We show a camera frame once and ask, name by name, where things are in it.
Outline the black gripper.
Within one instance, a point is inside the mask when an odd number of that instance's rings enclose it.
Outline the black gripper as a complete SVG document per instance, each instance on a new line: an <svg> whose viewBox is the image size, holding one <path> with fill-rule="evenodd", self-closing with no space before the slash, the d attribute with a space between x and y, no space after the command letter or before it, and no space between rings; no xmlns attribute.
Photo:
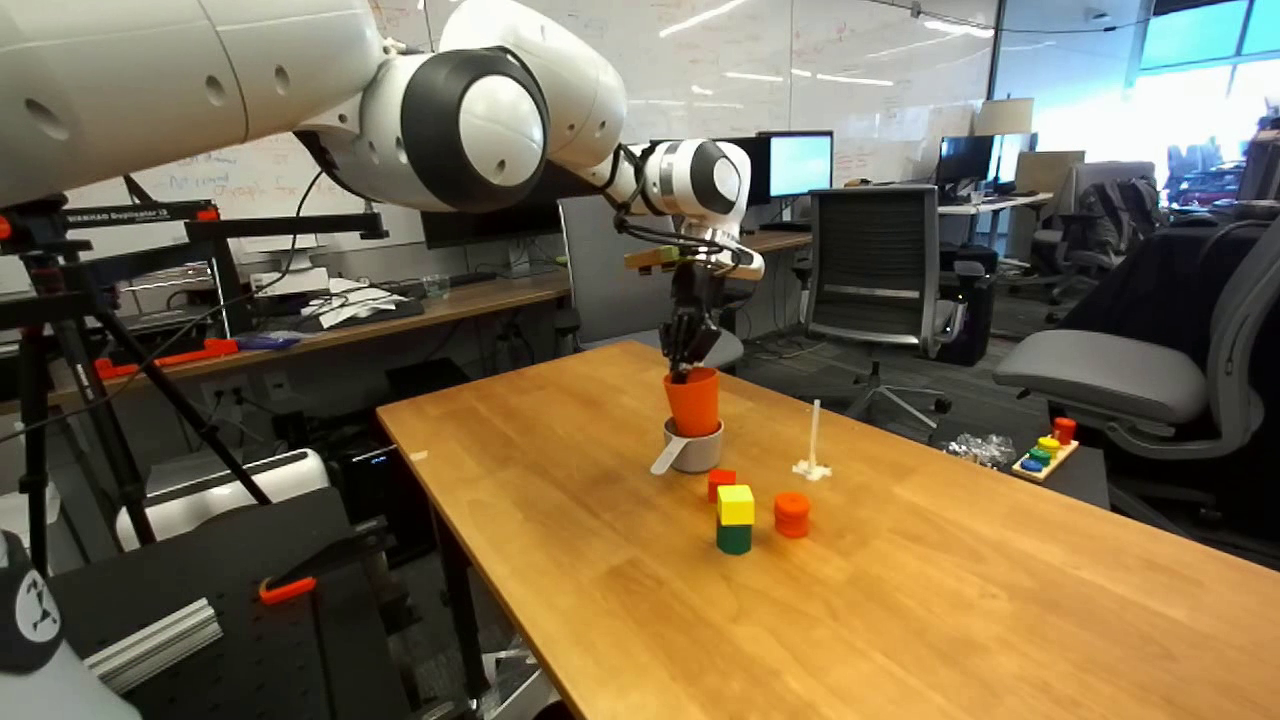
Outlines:
<svg viewBox="0 0 1280 720"><path fill-rule="evenodd" d="M716 367L724 279L704 262L672 270L672 316L658 328L669 381L686 381L686 367Z"/></svg>

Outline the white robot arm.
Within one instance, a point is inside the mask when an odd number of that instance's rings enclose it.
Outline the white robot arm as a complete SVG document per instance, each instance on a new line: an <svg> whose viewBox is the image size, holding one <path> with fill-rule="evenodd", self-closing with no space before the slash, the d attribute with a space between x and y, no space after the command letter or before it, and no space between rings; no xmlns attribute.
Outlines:
<svg viewBox="0 0 1280 720"><path fill-rule="evenodd" d="M753 160L724 140L622 137L620 71L522 0L459 0L403 46L370 0L0 0L0 202L294 137L341 186L419 210L495 210L569 171L620 221L675 223L675 376L718 339Z"/></svg>

